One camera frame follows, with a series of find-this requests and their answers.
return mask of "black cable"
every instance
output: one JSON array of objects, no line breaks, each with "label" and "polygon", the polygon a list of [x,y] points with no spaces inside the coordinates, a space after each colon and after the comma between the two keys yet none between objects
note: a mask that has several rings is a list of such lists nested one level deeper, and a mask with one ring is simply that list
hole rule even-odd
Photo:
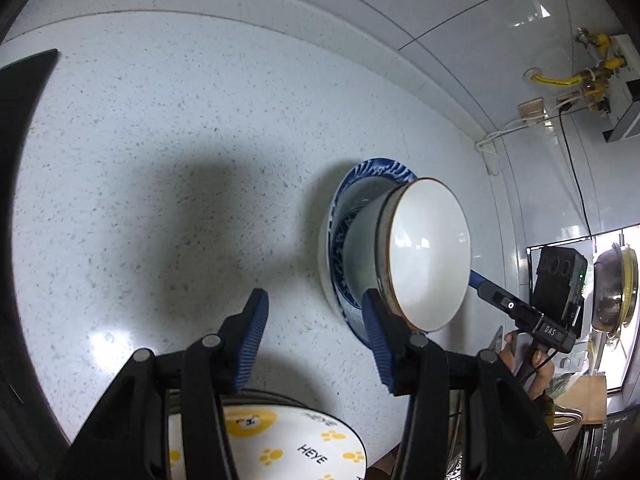
[{"label": "black cable", "polygon": [[587,208],[585,208],[584,206],[584,197],[582,196],[582,189],[580,188],[580,183],[578,182],[578,176],[575,174],[574,159],[571,156],[571,150],[569,149],[569,142],[566,140],[566,133],[564,132],[564,124],[562,124],[562,112],[564,112],[564,106],[565,105],[560,107],[560,109],[558,110],[558,121],[560,122],[560,130],[562,131],[562,138],[564,139],[564,145],[566,146],[566,154],[569,156],[569,164],[571,164],[571,171],[574,174],[575,185],[578,188],[578,195],[580,195],[580,204],[582,205],[584,222],[587,225],[587,232],[589,233],[589,238],[593,238],[593,235],[591,234],[591,226],[589,225],[589,219],[587,218]]},{"label": "black cable", "polygon": [[524,385],[533,374],[537,374],[540,371],[540,368],[542,368],[549,361],[551,361],[551,359],[556,357],[556,354],[558,354],[558,350],[554,350],[549,357],[547,357],[544,361],[542,361],[538,366],[533,368],[532,371],[530,371],[527,375],[524,376],[523,380],[521,380],[520,383]]},{"label": "black cable", "polygon": [[[588,110],[588,109],[589,109],[589,107],[588,107],[588,106],[583,106],[583,107],[580,107],[580,108],[576,108],[575,110],[571,110],[569,113],[566,113],[565,115],[573,115],[573,114],[577,114],[578,112],[581,112],[581,111],[583,111],[583,110]],[[561,113],[562,113],[562,112],[558,112],[558,115],[554,115],[554,116],[551,116],[551,117],[546,118],[546,119],[540,119],[536,124],[546,123],[547,121],[550,121],[551,119],[557,119],[557,118],[560,116],[560,114],[561,114]]]}]

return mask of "stacked dishes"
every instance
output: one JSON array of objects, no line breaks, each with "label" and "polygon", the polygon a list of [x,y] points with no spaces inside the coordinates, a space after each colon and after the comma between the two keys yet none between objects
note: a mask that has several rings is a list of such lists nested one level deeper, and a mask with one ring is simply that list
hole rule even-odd
[{"label": "stacked dishes", "polygon": [[324,292],[364,344],[360,302],[368,288],[415,331],[432,332],[460,308],[470,261],[468,226],[453,193],[387,158],[347,174],[320,233]]}]

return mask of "white tiled wall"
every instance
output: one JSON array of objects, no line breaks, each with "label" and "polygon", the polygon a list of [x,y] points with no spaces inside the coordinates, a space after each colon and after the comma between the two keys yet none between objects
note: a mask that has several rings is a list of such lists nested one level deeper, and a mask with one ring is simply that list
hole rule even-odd
[{"label": "white tiled wall", "polygon": [[[485,131],[516,118],[520,102],[552,97],[553,91],[523,77],[529,68],[565,77],[590,63],[573,42],[577,27],[623,32],[604,0],[304,1],[399,50]],[[348,42],[348,37],[327,41]],[[365,65],[372,63],[375,60],[368,59]],[[379,73],[394,80],[392,66]],[[425,85],[411,91],[433,93],[433,88]],[[438,108],[442,101],[433,102]],[[567,117],[565,127],[592,230],[640,221],[640,206],[624,200],[634,188],[628,175],[635,171],[634,153],[640,150],[636,147],[640,140],[606,145],[600,134],[609,127],[607,121],[586,112]],[[503,176],[519,251],[586,234],[567,157],[557,121],[505,137]],[[518,279],[523,282],[524,276]]]},{"label": "white tiled wall", "polygon": [[525,70],[572,72],[571,31],[584,15],[597,27],[612,21],[599,0],[593,9],[581,0],[305,1],[400,50],[487,131],[545,93],[523,80]]}]

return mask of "blue and white plate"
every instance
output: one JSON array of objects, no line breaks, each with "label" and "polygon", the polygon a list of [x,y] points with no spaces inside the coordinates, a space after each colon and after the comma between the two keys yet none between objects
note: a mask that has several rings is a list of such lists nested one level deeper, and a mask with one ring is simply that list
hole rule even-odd
[{"label": "blue and white plate", "polygon": [[358,211],[381,194],[416,180],[413,171],[390,158],[370,158],[355,166],[335,192],[319,235],[318,267],[329,304],[367,347],[360,305],[352,297],[342,273],[342,245]]}]

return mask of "finger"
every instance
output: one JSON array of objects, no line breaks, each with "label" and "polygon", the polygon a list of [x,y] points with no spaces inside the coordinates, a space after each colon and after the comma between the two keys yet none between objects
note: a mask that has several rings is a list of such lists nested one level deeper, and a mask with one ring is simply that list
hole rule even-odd
[{"label": "finger", "polygon": [[506,336],[504,336],[504,347],[512,354],[515,354],[515,341],[517,335],[518,331],[513,330],[512,332],[509,332]]},{"label": "finger", "polygon": [[[537,351],[531,361],[534,367],[538,367],[546,358],[547,356],[545,354]],[[540,395],[542,395],[542,393],[549,386],[549,383],[554,376],[555,370],[556,366],[551,361],[549,361],[548,363],[543,365],[540,370],[536,371],[536,378],[534,379],[528,391],[529,399],[537,399]]]},{"label": "finger", "polygon": [[513,371],[516,367],[516,357],[511,353],[511,350],[508,346],[502,349],[502,351],[498,354],[502,362],[506,365],[506,367],[513,374]]}]

